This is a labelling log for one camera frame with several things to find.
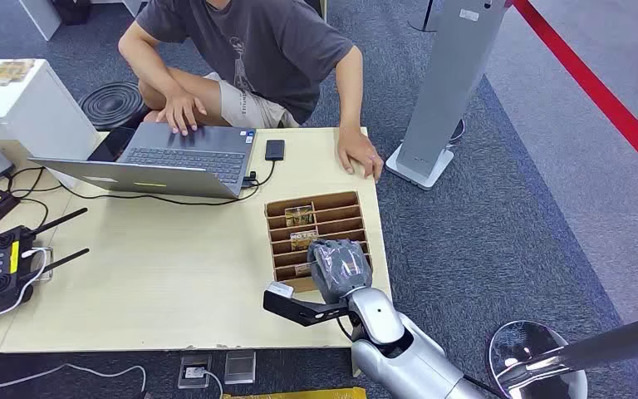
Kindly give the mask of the person's right hand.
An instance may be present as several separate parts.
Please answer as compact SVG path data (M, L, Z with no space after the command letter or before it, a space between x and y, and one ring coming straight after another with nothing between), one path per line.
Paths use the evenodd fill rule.
M198 129L201 120L208 115L203 102L191 93L182 90L164 96L164 108L155 121L166 122L173 133L187 136Z

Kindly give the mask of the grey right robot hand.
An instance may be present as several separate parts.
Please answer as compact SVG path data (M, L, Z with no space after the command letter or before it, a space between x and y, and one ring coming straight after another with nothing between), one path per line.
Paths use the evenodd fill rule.
M312 281L325 303L339 303L358 288L372 286L372 267L358 241L316 239L308 247Z

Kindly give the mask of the person's left hand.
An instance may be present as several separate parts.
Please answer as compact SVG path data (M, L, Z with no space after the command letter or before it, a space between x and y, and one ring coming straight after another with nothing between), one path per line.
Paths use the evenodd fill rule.
M354 163L363 168L365 179L372 177L377 183L383 171L384 161L369 138L359 127L340 126L336 151L343 169L355 174Z

